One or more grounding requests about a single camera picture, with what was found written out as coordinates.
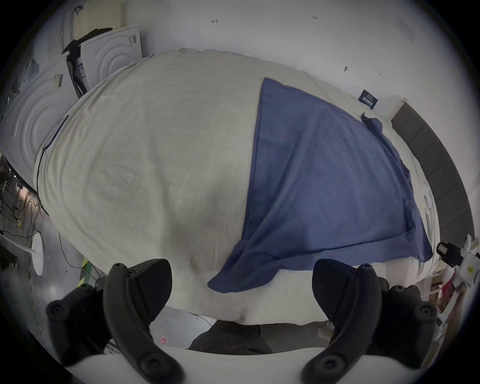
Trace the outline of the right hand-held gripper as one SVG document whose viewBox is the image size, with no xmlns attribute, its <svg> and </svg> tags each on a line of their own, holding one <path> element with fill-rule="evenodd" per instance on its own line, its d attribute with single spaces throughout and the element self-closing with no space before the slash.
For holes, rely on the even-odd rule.
<svg viewBox="0 0 480 384">
<path fill-rule="evenodd" d="M 470 235 L 465 237 L 462 248 L 445 242 L 438 243 L 436 247 L 436 253 L 440 256 L 441 261 L 453 269 L 451 280 L 455 289 L 458 289 L 462 284 L 471 288 L 478 276 L 480 268 L 479 253 L 473 254 L 470 247 Z"/>
</svg>

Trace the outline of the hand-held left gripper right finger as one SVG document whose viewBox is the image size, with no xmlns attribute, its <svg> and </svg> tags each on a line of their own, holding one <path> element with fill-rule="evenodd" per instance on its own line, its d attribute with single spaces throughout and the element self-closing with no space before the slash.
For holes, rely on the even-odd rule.
<svg viewBox="0 0 480 384">
<path fill-rule="evenodd" d="M 311 287 L 334 333 L 327 348 L 304 366 L 303 383 L 337 383 L 364 355 L 421 367 L 434 336 L 437 308 L 422 300 L 417 286 L 390 287 L 367 263 L 354 268 L 320 259 Z"/>
</svg>

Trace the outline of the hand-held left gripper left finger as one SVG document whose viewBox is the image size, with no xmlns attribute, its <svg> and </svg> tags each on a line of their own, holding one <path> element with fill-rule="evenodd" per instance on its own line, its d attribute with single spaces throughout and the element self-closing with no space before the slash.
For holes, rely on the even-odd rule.
<svg viewBox="0 0 480 384">
<path fill-rule="evenodd" d="M 49 334 L 61 365 L 73 367 L 104 355 L 113 339 L 130 367 L 147 382 L 183 383 L 183 368 L 155 344 L 149 328 L 171 291 L 170 263 L 151 259 L 129 268 L 115 263 L 99 286 L 82 284 L 48 303 Z"/>
</svg>

